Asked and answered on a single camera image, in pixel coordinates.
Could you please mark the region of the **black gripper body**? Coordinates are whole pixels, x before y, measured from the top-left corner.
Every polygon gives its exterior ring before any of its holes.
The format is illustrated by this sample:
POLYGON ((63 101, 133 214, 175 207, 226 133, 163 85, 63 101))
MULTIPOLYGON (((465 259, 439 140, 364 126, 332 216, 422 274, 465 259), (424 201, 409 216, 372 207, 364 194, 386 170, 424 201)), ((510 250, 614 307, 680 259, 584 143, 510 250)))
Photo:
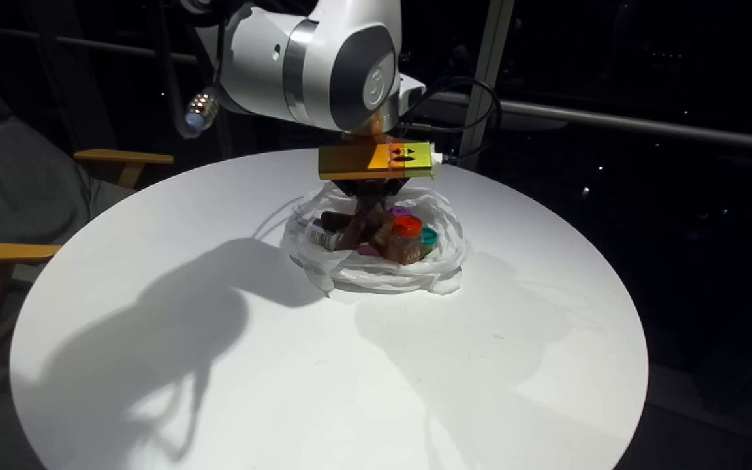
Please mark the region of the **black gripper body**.
POLYGON ((390 201, 403 190, 403 184, 405 178, 337 180, 337 188, 356 201, 358 214, 386 208, 390 201))

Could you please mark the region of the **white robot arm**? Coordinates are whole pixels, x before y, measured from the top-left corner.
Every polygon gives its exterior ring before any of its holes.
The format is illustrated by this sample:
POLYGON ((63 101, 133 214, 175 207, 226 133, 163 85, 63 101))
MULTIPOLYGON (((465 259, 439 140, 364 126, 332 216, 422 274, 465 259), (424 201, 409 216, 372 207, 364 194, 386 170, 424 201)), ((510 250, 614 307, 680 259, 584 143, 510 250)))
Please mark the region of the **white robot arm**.
POLYGON ((174 100, 184 137, 213 127, 223 109, 343 133, 319 150, 319 175, 358 207, 399 194, 398 127, 426 84, 399 71, 403 0, 317 0, 278 12, 253 0, 175 0, 194 28, 210 84, 174 100))

